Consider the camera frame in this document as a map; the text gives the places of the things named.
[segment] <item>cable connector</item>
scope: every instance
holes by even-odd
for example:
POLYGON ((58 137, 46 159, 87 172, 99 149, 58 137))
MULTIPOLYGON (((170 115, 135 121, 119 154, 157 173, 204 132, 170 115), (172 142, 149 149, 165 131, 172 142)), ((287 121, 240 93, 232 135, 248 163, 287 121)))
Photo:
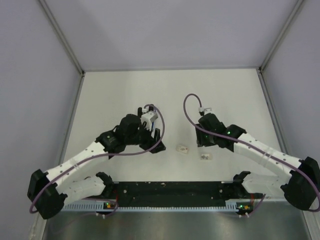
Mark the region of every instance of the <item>cable connector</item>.
POLYGON ((200 107, 198 108, 198 111, 199 111, 199 114, 200 114, 201 116, 204 116, 204 115, 205 115, 205 109, 204 109, 203 106, 200 106, 200 107))

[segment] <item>wire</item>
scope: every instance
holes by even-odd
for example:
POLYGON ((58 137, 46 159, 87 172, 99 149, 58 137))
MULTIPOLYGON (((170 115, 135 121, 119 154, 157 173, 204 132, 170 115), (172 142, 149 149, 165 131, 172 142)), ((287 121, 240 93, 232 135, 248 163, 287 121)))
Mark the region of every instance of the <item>wire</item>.
MULTIPOLYGON (((115 205, 115 207, 114 207, 112 212, 110 212, 109 214, 104 215, 105 218, 108 218, 108 217, 110 217, 110 216, 112 216, 112 215, 114 215, 116 213, 116 210, 118 209, 119 204, 116 201, 112 201, 112 200, 109 200, 109 199, 106 199, 106 201, 108 201, 109 203, 112 203, 112 204, 115 205)), ((54 235, 57 235, 57 234, 62 233, 64 230, 66 230, 66 228, 70 227, 70 225, 72 225, 75 221, 81 219, 82 217, 91 216, 91 215, 97 215, 97 213, 96 212, 89 212, 89 213, 81 214, 80 216, 78 216, 75 219, 73 219, 70 222, 68 222, 64 227, 62 227, 58 231, 54 230, 52 222, 50 223, 49 227, 50 227, 51 232, 54 235)))
MULTIPOLYGON (((293 169, 294 171, 298 172, 299 174, 301 174, 301 175, 309 182, 309 184, 312 186, 312 188, 313 188, 313 190, 314 190, 314 192, 315 192, 315 194, 316 194, 316 197, 318 198, 318 202, 319 202, 318 208, 316 208, 316 209, 309 209, 308 211, 309 211, 309 212, 312 212, 312 213, 320 212, 320 193, 319 193, 319 191, 318 191, 318 188, 317 188, 316 185, 314 184, 314 182, 310 179, 310 177, 308 177, 303 171, 301 171, 300 169, 296 168, 295 166, 293 166, 293 165, 291 165, 291 164, 289 164, 289 163, 287 163, 287 162, 285 162, 285 161, 283 161, 283 160, 281 160, 281 159, 279 159, 279 158, 277 158, 277 157, 275 157, 275 156, 272 156, 272 155, 266 153, 265 151, 259 149, 258 147, 254 146, 254 145, 252 145, 252 144, 250 144, 250 143, 248 143, 248 142, 246 142, 246 141, 243 141, 243 140, 240 140, 240 139, 237 139, 237 138, 233 138, 233 137, 230 137, 230 136, 225 136, 225 135, 222 135, 222 134, 218 134, 218 133, 215 133, 215 132, 207 131, 207 130, 205 130, 205 129, 199 127, 199 126, 197 126, 197 125, 191 120, 191 118, 188 116, 187 109, 186 109, 186 102, 187 102, 187 99, 188 99, 190 96, 194 96, 194 97, 196 97, 196 98, 198 99, 200 107, 202 107, 202 103, 201 103, 200 98, 199 98, 196 94, 194 94, 194 93, 188 94, 188 95, 185 97, 185 99, 183 100, 183 112, 184 112, 184 114, 185 114, 185 117, 188 119, 188 121, 189 121, 196 129, 199 129, 200 131, 202 131, 202 132, 204 132, 204 133, 206 133, 206 134, 210 134, 210 135, 213 135, 213 136, 216 136, 216 137, 228 139, 228 140, 233 141, 233 142, 236 142, 236 143, 244 144, 244 145, 246 145, 246 146, 248 146, 248 147, 250 147, 250 148, 258 151, 259 153, 261 153, 261 154, 263 154, 263 155, 266 155, 267 157, 269 157, 269 158, 271 158, 271 159, 273 159, 273 160, 275 160, 275 161, 277 161, 277 162, 279 162, 279 163, 281 163, 281 164, 283 164, 283 165, 285 165, 285 166, 293 169)), ((263 197, 263 198, 261 199, 261 201, 257 204, 257 206, 255 207, 255 209, 257 209, 257 208, 260 206, 260 204, 262 203, 263 199, 264 199, 264 197, 263 197)))
MULTIPOLYGON (((151 150, 153 150, 154 148, 156 148, 160 142, 162 141, 164 134, 165 134, 165 129, 166 129, 166 125, 165 125, 165 121, 164 121, 164 117, 162 116, 161 112, 159 111, 159 109, 157 107, 155 107, 152 104, 147 104, 145 107, 148 106, 152 106, 159 114, 160 118, 161 118, 161 122, 162 122, 162 134, 160 136, 160 139, 149 149, 144 150, 144 151, 139 151, 139 152, 132 152, 132 153, 103 153, 103 154, 99 154, 99 155, 95 155, 95 156, 91 156, 88 157, 84 160, 81 160, 79 163, 77 163, 77 166, 80 166, 81 164, 84 164, 90 160, 96 159, 96 158, 100 158, 100 157, 106 157, 106 156, 136 156, 136 155, 141 155, 141 154, 145 154, 147 152, 150 152, 151 150)), ((40 198, 41 194, 54 182, 56 182, 58 179, 60 179, 61 177, 63 177, 64 175, 66 175, 67 173, 69 173, 71 170, 73 170, 75 168, 75 166, 72 166, 70 168, 68 168, 66 171, 62 172, 61 174, 59 174, 58 176, 56 176, 54 179, 52 179, 47 185, 45 185, 40 191, 39 193, 35 196, 34 200, 31 203, 31 206, 29 208, 29 212, 31 214, 35 214, 38 212, 38 210, 33 210, 34 206, 36 205, 36 202, 38 201, 38 199, 40 198)))

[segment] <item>robotic arm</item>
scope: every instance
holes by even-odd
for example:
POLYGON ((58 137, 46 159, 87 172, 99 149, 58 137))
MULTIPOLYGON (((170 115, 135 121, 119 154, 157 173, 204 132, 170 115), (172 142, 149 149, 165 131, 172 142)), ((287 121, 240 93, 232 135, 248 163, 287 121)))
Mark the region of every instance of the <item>robotic arm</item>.
POLYGON ((218 145, 220 148, 226 148, 250 158, 276 175, 258 175, 248 171, 236 175, 234 180, 240 182, 248 193, 284 196, 294 207, 304 211, 309 210, 317 194, 307 179, 287 164, 305 173, 319 192, 320 170, 317 161, 311 157, 301 160, 273 149, 237 125, 232 124, 225 127, 213 114, 211 108, 201 107, 199 113, 202 117, 198 120, 199 123, 195 124, 198 147, 218 145))
POLYGON ((139 145, 152 154, 166 150, 160 141, 160 130, 153 125, 158 114, 152 106, 140 107, 138 115, 128 114, 119 125, 110 131, 103 132, 86 149, 59 166, 45 172, 40 169, 31 175, 27 196, 33 202, 41 190, 50 184, 36 199, 35 207, 43 217, 49 219, 74 201, 101 194, 108 196, 112 191, 113 181, 103 172, 95 176, 87 176, 88 169, 93 168, 105 159, 100 155, 109 155, 109 159, 123 152, 128 145, 139 145))

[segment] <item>white table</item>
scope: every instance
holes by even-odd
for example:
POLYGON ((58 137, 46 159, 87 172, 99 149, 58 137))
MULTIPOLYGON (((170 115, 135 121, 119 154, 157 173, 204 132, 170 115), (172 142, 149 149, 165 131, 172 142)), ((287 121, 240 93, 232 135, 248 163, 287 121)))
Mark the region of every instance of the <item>white table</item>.
MULTIPOLYGON (((250 159, 218 146, 198 148, 195 128, 183 112, 183 100, 188 93, 199 95, 203 106, 212 107, 226 126, 236 124, 261 142, 280 149, 255 69, 87 72, 65 161, 102 132, 113 129, 126 114, 137 114, 138 107, 155 104, 165 120, 166 151, 106 158, 88 176, 105 172, 114 181, 230 181, 241 171, 272 174, 250 159), (178 144, 189 147, 187 155, 176 151, 178 144), (201 160, 201 153, 211 153, 213 159, 201 160)), ((195 98, 187 101, 187 111, 198 122, 195 98)), ((157 120, 156 127, 161 126, 157 120)), ((125 150, 140 151, 138 146, 125 150)))

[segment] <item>purple cable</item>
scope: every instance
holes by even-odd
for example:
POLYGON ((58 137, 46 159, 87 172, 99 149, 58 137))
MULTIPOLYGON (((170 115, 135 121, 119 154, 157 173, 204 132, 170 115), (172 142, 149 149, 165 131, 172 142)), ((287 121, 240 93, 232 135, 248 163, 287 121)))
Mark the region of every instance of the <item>purple cable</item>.
MULTIPOLYGON (((96 158, 100 158, 100 157, 106 157, 106 156, 136 156, 136 155, 141 155, 141 154, 145 154, 147 152, 150 152, 151 150, 153 150, 155 147, 157 147, 160 142, 162 141, 162 138, 165 135, 165 121, 164 121, 164 117, 162 116, 161 112, 159 111, 159 109, 157 107, 155 107, 152 104, 147 104, 145 107, 148 106, 152 106, 159 114, 160 118, 161 118, 161 122, 162 122, 162 134, 160 136, 160 139, 155 143, 155 145, 153 145, 152 147, 150 147, 147 150, 144 151, 139 151, 139 152, 132 152, 132 153, 103 153, 103 154, 99 154, 99 155, 95 155, 95 156, 91 156, 88 157, 84 160, 81 160, 77 165, 80 166, 81 164, 84 164, 92 159, 96 159, 96 158)), ((47 185, 45 185, 40 191, 39 193, 35 196, 34 200, 31 203, 31 206, 29 208, 29 212, 31 214, 35 214, 38 212, 38 210, 33 210, 36 202, 38 201, 38 199, 40 198, 41 194, 47 189, 47 187, 49 187, 51 184, 53 184, 54 182, 56 182, 58 179, 60 179, 62 176, 66 175, 67 173, 69 173, 71 170, 73 170, 75 168, 75 166, 70 167, 69 169, 67 169, 66 171, 64 171, 63 173, 59 174, 58 176, 56 176, 54 179, 52 179, 47 185)))
POLYGON ((246 145, 246 146, 248 146, 248 147, 250 147, 250 148, 258 151, 259 153, 261 153, 261 154, 263 154, 263 155, 266 155, 267 157, 269 157, 269 158, 271 158, 271 159, 273 159, 273 160, 275 160, 275 161, 277 161, 277 162, 279 162, 279 163, 282 163, 283 165, 285 165, 285 166, 293 169, 294 171, 298 172, 299 174, 301 174, 301 175, 309 182, 309 184, 312 186, 312 188, 313 188, 313 190, 314 190, 314 192, 315 192, 315 194, 316 194, 316 197, 318 198, 318 201, 319 201, 319 206, 318 206, 317 209, 309 209, 308 211, 309 211, 309 212, 312 212, 312 213, 320 212, 320 193, 319 193, 316 185, 314 184, 314 182, 310 179, 310 177, 308 177, 303 171, 301 171, 300 169, 296 168, 295 166, 292 166, 291 164, 289 164, 289 163, 287 163, 287 162, 285 162, 285 161, 283 161, 283 160, 281 160, 281 159, 279 159, 279 158, 277 158, 277 157, 275 157, 275 156, 272 156, 272 155, 266 153, 265 151, 257 148, 256 146, 254 146, 254 145, 252 145, 252 144, 250 144, 250 143, 248 143, 248 142, 246 142, 246 141, 243 141, 243 140, 240 140, 240 139, 236 139, 236 138, 233 138, 233 137, 230 137, 230 136, 225 136, 225 135, 222 135, 222 134, 214 133, 214 132, 211 132, 211 131, 207 131, 207 130, 205 130, 205 129, 199 127, 199 126, 197 126, 197 125, 190 119, 190 117, 189 117, 188 114, 187 114, 187 110, 186 110, 186 102, 187 102, 187 99, 188 99, 190 96, 194 96, 194 97, 196 97, 196 98, 198 99, 199 104, 200 104, 200 107, 202 107, 202 103, 201 103, 200 98, 199 98, 196 94, 194 94, 194 93, 188 94, 188 95, 185 97, 185 99, 183 100, 183 111, 184 111, 184 114, 185 114, 186 118, 188 119, 188 121, 189 121, 196 129, 199 129, 200 131, 202 131, 202 132, 204 132, 204 133, 206 133, 206 134, 210 134, 210 135, 213 135, 213 136, 216 136, 216 137, 228 139, 228 140, 234 141, 234 142, 236 142, 236 143, 244 144, 244 145, 246 145))
MULTIPOLYGON (((106 201, 108 201, 109 203, 115 204, 115 207, 114 207, 113 211, 110 212, 109 214, 105 215, 108 218, 108 217, 111 217, 112 215, 114 215, 116 213, 116 210, 118 209, 119 204, 116 201, 112 201, 112 200, 109 200, 109 199, 106 200, 106 201)), ((90 216, 90 215, 96 215, 96 213, 95 212, 89 212, 89 213, 81 214, 80 216, 78 216, 75 219, 73 219, 70 222, 68 222, 63 228, 59 229, 58 231, 54 230, 52 222, 50 223, 49 227, 50 227, 51 232, 54 235, 57 235, 57 234, 62 233, 66 228, 70 227, 70 225, 73 224, 75 221, 81 219, 82 217, 86 217, 86 216, 90 216)))

